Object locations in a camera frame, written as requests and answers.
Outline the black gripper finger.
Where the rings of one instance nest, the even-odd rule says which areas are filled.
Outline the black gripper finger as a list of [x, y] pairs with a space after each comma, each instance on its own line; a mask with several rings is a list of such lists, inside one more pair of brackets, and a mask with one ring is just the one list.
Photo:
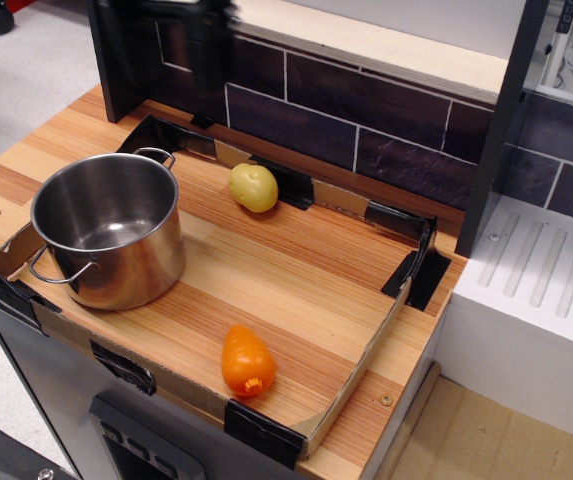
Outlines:
[[231, 72], [231, 30], [225, 23], [205, 19], [188, 28], [190, 68], [201, 90], [222, 88]]

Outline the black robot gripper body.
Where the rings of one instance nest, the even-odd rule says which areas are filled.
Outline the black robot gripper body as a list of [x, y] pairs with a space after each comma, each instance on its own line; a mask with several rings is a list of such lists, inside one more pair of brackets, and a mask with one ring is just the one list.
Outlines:
[[191, 40], [215, 40], [234, 32], [232, 1], [134, 1], [133, 5], [142, 15], [182, 23]]

